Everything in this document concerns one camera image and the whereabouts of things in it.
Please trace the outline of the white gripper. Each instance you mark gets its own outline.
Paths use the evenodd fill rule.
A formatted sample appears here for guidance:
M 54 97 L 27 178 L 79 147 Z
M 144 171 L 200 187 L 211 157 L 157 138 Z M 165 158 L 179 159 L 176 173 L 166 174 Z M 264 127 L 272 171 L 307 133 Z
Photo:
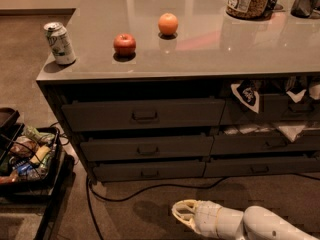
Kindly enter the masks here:
M 214 239 L 244 239 L 242 211 L 211 201 L 187 199 L 176 202 L 172 215 L 196 233 Z

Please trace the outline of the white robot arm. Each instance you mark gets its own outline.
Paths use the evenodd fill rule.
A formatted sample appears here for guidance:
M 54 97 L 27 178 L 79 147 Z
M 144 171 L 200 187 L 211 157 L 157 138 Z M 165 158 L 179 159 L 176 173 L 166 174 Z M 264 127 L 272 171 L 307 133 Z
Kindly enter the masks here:
M 195 233 L 217 240 L 319 240 L 261 206 L 239 211 L 188 199 L 175 203 L 172 214 Z

